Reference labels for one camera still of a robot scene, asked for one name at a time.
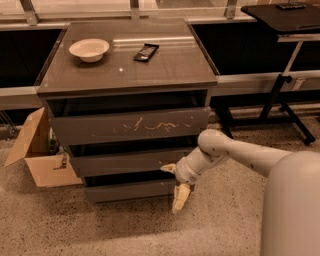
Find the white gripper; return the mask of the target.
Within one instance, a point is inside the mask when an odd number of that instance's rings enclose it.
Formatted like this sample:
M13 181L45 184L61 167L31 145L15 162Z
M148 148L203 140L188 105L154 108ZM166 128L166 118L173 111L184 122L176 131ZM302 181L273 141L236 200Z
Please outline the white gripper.
M172 212L176 214L183 209L191 192L189 185L194 185L205 171L228 159L228 156L210 155L197 147L189 155L180 159L176 165L171 163L161 166L161 171L175 173L177 181L182 183L174 187Z

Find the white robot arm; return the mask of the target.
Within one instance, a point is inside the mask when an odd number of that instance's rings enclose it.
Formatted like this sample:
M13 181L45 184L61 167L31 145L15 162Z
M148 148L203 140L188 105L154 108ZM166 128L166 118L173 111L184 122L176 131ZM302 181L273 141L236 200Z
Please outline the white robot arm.
M320 153L291 152L234 140L215 129L197 147L161 167L177 181L172 211L182 210L202 173L232 159L267 178L260 256L320 256Z

